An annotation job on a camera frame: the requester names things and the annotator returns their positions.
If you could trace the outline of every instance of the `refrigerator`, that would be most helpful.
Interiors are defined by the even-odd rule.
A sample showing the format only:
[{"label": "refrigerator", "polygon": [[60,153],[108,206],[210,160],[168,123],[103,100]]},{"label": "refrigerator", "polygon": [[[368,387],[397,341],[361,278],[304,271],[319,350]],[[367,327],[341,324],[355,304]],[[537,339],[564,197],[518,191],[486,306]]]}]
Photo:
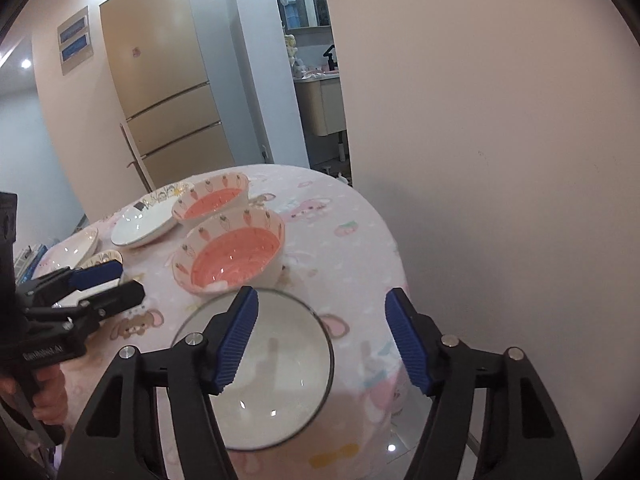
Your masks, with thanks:
[{"label": "refrigerator", "polygon": [[107,0],[100,20],[129,165],[147,189],[233,166],[190,1]]}]

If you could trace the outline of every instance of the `white wall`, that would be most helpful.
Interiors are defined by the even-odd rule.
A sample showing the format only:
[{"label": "white wall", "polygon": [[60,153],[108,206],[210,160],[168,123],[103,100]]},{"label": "white wall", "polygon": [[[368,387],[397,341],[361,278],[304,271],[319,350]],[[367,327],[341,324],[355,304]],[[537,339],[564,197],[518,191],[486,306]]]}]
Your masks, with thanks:
[{"label": "white wall", "polygon": [[[30,0],[3,47],[32,34],[44,118],[71,186],[93,221],[145,193],[120,133],[124,114],[109,70],[99,4],[105,0]],[[211,88],[236,163],[261,162],[228,23],[226,0],[190,0]],[[89,7],[94,56],[62,76],[57,26]]]},{"label": "white wall", "polygon": [[610,0],[328,2],[354,184],[415,304],[522,346],[593,478],[640,411],[633,35]]},{"label": "white wall", "polygon": [[0,188],[18,194],[14,254],[67,238],[84,213],[60,168],[35,90],[0,98],[0,146]]},{"label": "white wall", "polygon": [[[322,54],[334,44],[331,27],[300,28],[295,31],[296,47],[299,57],[310,68],[327,65],[328,59]],[[338,61],[337,51],[334,50],[334,61]]]},{"label": "white wall", "polygon": [[244,43],[244,32],[242,31],[242,23],[240,21],[240,14],[238,11],[238,1],[226,0],[226,7],[228,9],[229,28],[231,30],[234,50],[236,51],[236,57],[238,58],[240,76],[242,78],[242,84],[244,85],[244,92],[249,105],[249,112],[251,114],[252,121],[254,122],[254,129],[258,139],[258,145],[260,146],[260,152],[264,152],[266,154],[265,162],[273,162],[273,155],[271,155],[271,149],[269,146],[269,138],[264,127],[264,120],[262,119],[260,101],[258,100],[258,94],[255,89],[254,75],[251,71],[249,54]]},{"label": "white wall", "polygon": [[244,52],[273,161],[308,168],[277,1],[235,1]]}]

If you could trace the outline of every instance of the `bathroom sink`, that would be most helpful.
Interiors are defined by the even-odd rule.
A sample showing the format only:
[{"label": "bathroom sink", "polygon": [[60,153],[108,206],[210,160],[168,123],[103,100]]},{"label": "bathroom sink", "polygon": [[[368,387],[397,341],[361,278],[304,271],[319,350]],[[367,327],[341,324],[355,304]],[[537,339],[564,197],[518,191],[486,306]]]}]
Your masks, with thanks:
[{"label": "bathroom sink", "polygon": [[340,77],[340,72],[335,70],[333,72],[323,72],[321,74],[309,74],[303,78],[293,78],[295,83],[309,83],[312,81],[322,81],[323,79],[336,79]]}]

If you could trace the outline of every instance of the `door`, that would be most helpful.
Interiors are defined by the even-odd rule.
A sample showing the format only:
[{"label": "door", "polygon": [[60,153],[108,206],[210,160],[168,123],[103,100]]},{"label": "door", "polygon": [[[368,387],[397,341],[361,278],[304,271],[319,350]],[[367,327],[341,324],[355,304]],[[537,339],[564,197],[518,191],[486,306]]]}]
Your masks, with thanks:
[{"label": "door", "polygon": [[208,81],[189,0],[107,0],[100,19],[127,119]]}]

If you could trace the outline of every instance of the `ceramic dish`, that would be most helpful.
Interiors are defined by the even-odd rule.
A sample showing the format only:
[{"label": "ceramic dish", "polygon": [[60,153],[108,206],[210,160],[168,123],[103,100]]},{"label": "ceramic dish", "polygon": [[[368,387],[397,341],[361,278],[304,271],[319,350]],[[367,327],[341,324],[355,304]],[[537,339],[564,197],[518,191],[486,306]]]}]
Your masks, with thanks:
[{"label": "ceramic dish", "polygon": [[193,294],[273,286],[282,272],[284,229],[280,216],[267,209],[236,208],[212,216],[175,251],[175,281]]},{"label": "ceramic dish", "polygon": [[[204,304],[180,328],[174,343],[203,332],[235,295]],[[209,397],[222,439],[232,450],[265,449],[299,434],[319,413],[334,378],[331,341],[308,306],[267,289],[258,290],[258,304],[236,378],[220,395]]]},{"label": "ceramic dish", "polygon": [[36,267],[33,277],[49,274],[62,267],[75,268],[88,256],[94,254],[98,244],[98,229],[87,227],[54,245],[47,251]]},{"label": "ceramic dish", "polygon": [[215,213],[247,207],[249,179],[243,173],[225,173],[194,184],[174,204],[174,218],[189,229]]},{"label": "ceramic dish", "polygon": [[188,182],[169,184],[127,207],[111,232],[113,245],[129,249],[141,247],[171,230],[177,224],[172,207],[189,186]]},{"label": "ceramic dish", "polygon": [[78,268],[88,269],[89,267],[95,267],[96,265],[104,264],[111,260],[117,260],[122,263],[122,254],[114,250],[103,251],[101,253],[94,254],[91,258],[82,262]]}]

